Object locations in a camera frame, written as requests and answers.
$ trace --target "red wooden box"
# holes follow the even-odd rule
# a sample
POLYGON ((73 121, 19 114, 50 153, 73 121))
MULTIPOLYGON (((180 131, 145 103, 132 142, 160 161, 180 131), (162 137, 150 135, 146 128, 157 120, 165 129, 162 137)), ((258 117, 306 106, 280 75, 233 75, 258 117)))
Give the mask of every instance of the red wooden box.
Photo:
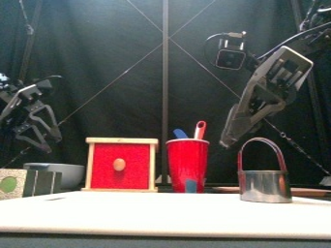
POLYGON ((157 139, 86 138, 86 182, 82 190, 154 192, 157 139))

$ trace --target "bucket handle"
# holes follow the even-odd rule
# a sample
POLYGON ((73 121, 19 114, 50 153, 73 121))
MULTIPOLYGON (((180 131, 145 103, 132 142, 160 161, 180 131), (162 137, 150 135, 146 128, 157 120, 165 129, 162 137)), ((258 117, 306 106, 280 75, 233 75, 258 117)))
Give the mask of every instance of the bucket handle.
POLYGON ((269 139, 265 139, 265 138, 252 138, 248 141, 245 141, 245 143, 242 144, 241 149, 237 152, 237 171, 242 171, 242 148, 246 145, 246 143, 250 141, 260 141, 260 142, 264 142, 265 144, 268 144, 268 146, 272 148, 272 150, 276 154, 276 159, 277 159, 277 164, 280 166, 280 169, 282 171, 286 171, 281 151, 280 151, 278 147, 276 146, 276 144, 269 139))

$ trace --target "silver pail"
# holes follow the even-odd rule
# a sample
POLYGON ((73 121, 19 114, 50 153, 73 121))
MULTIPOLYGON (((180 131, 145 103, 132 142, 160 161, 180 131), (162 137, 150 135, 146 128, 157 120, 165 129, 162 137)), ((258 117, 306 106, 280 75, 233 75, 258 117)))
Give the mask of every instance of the silver pail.
POLYGON ((265 138, 252 138, 241 146, 237 153, 237 179, 240 189, 240 199, 248 202, 292 202, 288 172, 284 158, 276 144, 265 138), (250 141, 261 141, 272 148, 280 170, 242 170, 242 148, 250 141))

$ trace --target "white table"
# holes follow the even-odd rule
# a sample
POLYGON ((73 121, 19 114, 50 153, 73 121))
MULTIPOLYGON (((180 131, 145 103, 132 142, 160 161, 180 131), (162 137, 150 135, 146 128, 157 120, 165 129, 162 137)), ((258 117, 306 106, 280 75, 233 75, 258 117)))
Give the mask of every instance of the white table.
MULTIPOLYGON (((257 203, 236 194, 70 192, 0 201, 0 209, 0 247, 13 240, 45 241, 45 236, 62 242, 88 236, 106 243, 110 239, 108 247, 134 247, 125 243, 133 239, 140 247, 146 240, 149 247, 170 247, 170 242, 178 247, 182 241, 189 247, 228 247, 222 241, 244 242, 242 247, 331 244, 331 202, 302 198, 257 203)), ((86 240, 81 245, 90 247, 86 240)))

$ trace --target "red cup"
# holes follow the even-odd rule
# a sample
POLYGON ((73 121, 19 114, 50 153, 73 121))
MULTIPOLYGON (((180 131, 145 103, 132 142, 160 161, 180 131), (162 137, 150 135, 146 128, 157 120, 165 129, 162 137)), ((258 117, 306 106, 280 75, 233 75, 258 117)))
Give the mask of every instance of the red cup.
POLYGON ((209 142, 202 139, 166 141, 172 188, 176 193, 202 193, 209 142))

